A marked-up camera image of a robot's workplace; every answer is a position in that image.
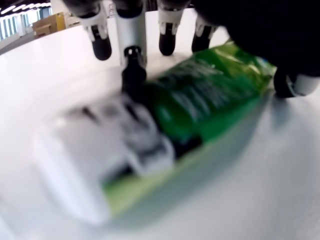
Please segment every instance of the green snack bag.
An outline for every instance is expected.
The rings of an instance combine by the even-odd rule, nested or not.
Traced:
[[[69,194],[86,212],[66,208],[91,223],[123,213],[199,161],[197,150],[248,113],[272,75],[271,65],[229,42],[80,113],[65,114],[63,125],[52,123],[50,132],[67,150],[64,161],[77,166],[61,172],[74,176],[78,194],[70,186],[73,193],[64,191],[63,198]]]
[[[145,106],[174,148],[172,171],[141,178],[128,174],[104,185],[113,212],[119,214],[156,186],[197,161],[188,153],[214,140],[257,104],[273,67],[232,42],[194,54],[129,97]]]

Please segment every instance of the white surface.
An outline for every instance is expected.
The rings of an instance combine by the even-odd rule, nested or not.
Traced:
[[[20,38],[18,33],[15,33],[11,36],[8,36],[7,38],[0,41],[0,49],[3,49],[5,46],[8,46],[9,44],[13,43],[15,40],[18,40]]]
[[[161,56],[158,16],[147,13],[148,74],[191,55],[196,15],[182,17],[176,51]],[[112,56],[95,59],[81,26],[0,56],[0,201],[27,240],[318,240],[320,88],[280,101],[272,94],[216,142],[207,160],[111,224],[66,216],[32,164],[31,140],[47,116],[120,87],[114,19]],[[220,28],[211,42],[228,38]]]

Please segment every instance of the robotic finger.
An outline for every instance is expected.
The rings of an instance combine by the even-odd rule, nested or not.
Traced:
[[[108,35],[107,12],[102,1],[63,0],[71,12],[77,16],[92,42],[97,59],[110,58],[112,48]]]
[[[113,0],[122,67],[122,88],[147,78],[147,38],[144,0]]]

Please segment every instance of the black fingertip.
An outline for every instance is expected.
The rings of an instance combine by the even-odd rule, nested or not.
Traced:
[[[160,34],[159,49],[164,56],[170,56],[176,48],[176,35]]]
[[[110,58],[112,48],[109,37],[106,39],[96,39],[92,42],[93,52],[97,59],[104,61]]]

